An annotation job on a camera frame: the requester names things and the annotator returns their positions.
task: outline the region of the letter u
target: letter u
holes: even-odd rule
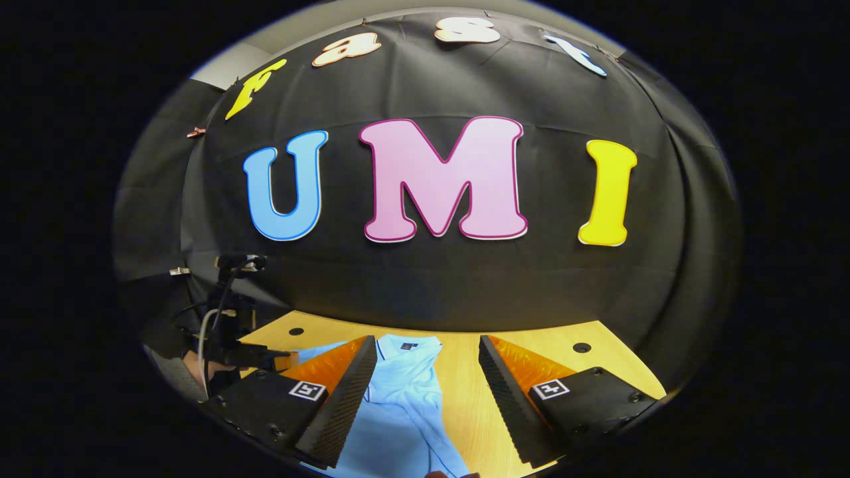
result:
[[[286,145],[295,156],[295,208],[287,214],[275,209],[271,198],[271,163],[276,148],[263,148],[246,158],[242,169],[248,176],[248,207],[254,227],[273,241],[294,241],[304,237],[319,222],[321,185],[319,148],[327,142],[327,131],[300,134]]]

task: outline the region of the letter m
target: letter m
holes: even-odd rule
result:
[[[363,128],[360,140],[372,148],[375,182],[375,216],[364,228],[366,237],[402,242],[417,233],[405,215],[405,189],[431,234],[443,236],[467,186],[469,212],[459,224],[464,236],[522,236],[528,230],[517,192],[516,144],[522,135],[522,125],[512,119],[475,117],[443,161],[411,120]]]

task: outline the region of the yellow letter f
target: yellow letter f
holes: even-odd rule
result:
[[[224,117],[224,120],[229,120],[234,114],[242,111],[246,106],[250,105],[251,93],[262,88],[271,77],[271,72],[282,67],[285,63],[286,60],[278,61],[268,68],[263,68],[261,72],[257,73],[253,77],[248,78],[242,84],[242,91],[239,92],[239,96],[236,97],[236,102],[233,104],[233,107],[230,108],[230,111],[227,112],[227,116]]]

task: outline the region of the hand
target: hand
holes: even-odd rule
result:
[[[194,350],[189,350],[189,353],[183,357],[183,364],[189,369],[189,373],[191,373],[192,378],[198,383],[198,386],[203,389],[204,382],[203,378],[201,378],[201,371],[198,369],[198,354]],[[216,372],[229,372],[234,368],[217,361],[209,361],[207,363],[207,380],[213,378]]]

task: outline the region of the shirt collar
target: shirt collar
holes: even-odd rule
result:
[[[388,333],[377,340],[378,356],[389,360],[414,351],[442,347],[436,337],[405,337]]]

